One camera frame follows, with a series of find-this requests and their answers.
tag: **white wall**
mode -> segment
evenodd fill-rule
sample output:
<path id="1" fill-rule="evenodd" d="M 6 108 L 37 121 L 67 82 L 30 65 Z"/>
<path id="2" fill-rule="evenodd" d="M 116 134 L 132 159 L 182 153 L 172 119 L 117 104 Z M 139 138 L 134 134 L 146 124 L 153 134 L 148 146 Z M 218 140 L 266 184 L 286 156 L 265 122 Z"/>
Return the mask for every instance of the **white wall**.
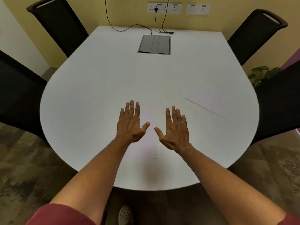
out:
<path id="1" fill-rule="evenodd" d="M 40 76 L 49 68 L 3 0 L 0 0 L 0 50 Z"/>

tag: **patterned carpet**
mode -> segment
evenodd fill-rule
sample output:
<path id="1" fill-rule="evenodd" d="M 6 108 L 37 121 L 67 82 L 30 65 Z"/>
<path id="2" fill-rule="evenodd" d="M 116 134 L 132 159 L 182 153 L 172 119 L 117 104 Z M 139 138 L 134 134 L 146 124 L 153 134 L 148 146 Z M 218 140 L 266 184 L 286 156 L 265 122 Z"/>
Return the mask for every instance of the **patterned carpet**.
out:
<path id="1" fill-rule="evenodd" d="M 296 130 L 254 144 L 230 170 L 287 212 L 300 216 Z M 0 224 L 25 224 L 76 173 L 35 135 L 0 123 Z M 106 224 L 117 224 L 123 203 L 130 204 L 137 224 L 226 224 L 201 184 L 157 192 L 114 188 Z"/>

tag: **green plant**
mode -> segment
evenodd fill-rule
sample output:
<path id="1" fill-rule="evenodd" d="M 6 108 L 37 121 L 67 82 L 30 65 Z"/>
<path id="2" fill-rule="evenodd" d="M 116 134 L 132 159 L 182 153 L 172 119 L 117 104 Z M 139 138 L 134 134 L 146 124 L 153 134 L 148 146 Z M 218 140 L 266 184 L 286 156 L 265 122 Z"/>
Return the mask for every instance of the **green plant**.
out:
<path id="1" fill-rule="evenodd" d="M 264 66 L 260 66 L 260 67 L 256 67 L 251 69 L 251 71 L 253 72 L 252 74 L 248 75 L 248 79 L 254 79 L 252 81 L 252 84 L 254 87 L 257 87 L 258 85 L 260 85 L 263 81 L 270 79 L 272 76 L 276 75 L 277 73 L 280 72 L 280 68 L 279 67 L 275 67 L 272 68 L 270 70 L 270 68 L 266 65 Z"/>

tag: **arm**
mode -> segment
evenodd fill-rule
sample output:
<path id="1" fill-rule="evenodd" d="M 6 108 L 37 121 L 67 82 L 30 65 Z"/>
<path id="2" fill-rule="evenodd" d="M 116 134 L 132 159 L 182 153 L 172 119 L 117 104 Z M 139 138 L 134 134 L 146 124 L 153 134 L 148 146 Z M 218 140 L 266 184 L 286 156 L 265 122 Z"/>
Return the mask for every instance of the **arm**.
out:
<path id="1" fill-rule="evenodd" d="M 54 197 L 50 204 L 63 204 L 78 210 L 96 224 L 100 224 L 104 208 L 112 190 L 121 160 L 128 146 L 139 141 L 150 123 L 140 128 L 140 105 L 134 102 L 121 109 L 117 136 L 95 158 L 93 158 Z"/>
<path id="2" fill-rule="evenodd" d="M 184 159 L 230 224 L 276 225 L 284 219 L 281 208 L 189 143 L 186 118 L 179 109 L 172 107 L 172 118 L 167 108 L 166 135 L 155 127 L 160 142 Z"/>

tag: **black office chair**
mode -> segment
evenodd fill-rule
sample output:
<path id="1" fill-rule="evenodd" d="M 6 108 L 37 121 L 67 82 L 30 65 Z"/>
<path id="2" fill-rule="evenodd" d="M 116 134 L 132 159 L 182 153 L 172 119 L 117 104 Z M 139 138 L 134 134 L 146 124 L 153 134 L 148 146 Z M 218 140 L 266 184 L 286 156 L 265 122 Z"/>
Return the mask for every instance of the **black office chair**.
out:
<path id="1" fill-rule="evenodd" d="M 88 37 L 66 0 L 42 0 L 26 9 L 35 15 L 67 57 Z"/>
<path id="2" fill-rule="evenodd" d="M 257 9 L 242 23 L 228 40 L 228 44 L 241 65 L 258 51 L 278 30 L 288 23 L 274 13 Z"/>
<path id="3" fill-rule="evenodd" d="M 300 128 L 300 61 L 255 88 L 260 119 L 252 144 Z"/>
<path id="4" fill-rule="evenodd" d="M 40 100 L 47 81 L 0 51 L 0 122 L 47 142 L 40 123 Z"/>

